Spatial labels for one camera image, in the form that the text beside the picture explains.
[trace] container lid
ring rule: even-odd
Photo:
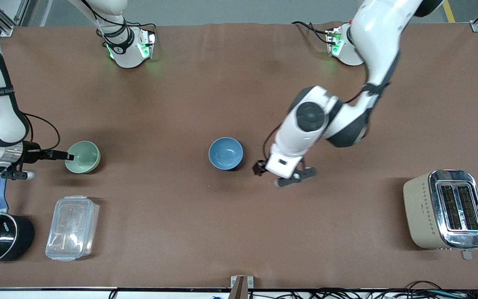
[[[45,248],[47,257],[72,261],[82,256],[92,211],[93,202],[83,196],[57,201]]]

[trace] gray floor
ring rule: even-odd
[[[29,25],[92,25],[66,0],[36,0]],[[449,0],[456,22],[478,16],[478,0]],[[293,21],[326,23],[349,20],[357,7],[353,0],[129,0],[124,17],[131,22],[156,25],[203,25],[207,23],[279,23]],[[444,8],[415,23],[448,22]]]

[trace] green bowl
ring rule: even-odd
[[[70,155],[74,155],[73,161],[66,160],[66,168],[76,174],[85,174],[91,172],[99,165],[101,153],[99,148],[93,142],[81,141],[73,144],[68,149]]]

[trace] black pot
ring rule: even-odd
[[[23,216],[6,213],[6,179],[0,177],[0,261],[12,261],[29,249],[34,239],[34,227]]]

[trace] blue handle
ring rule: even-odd
[[[6,179],[0,176],[0,210],[8,210],[8,204],[5,198]]]

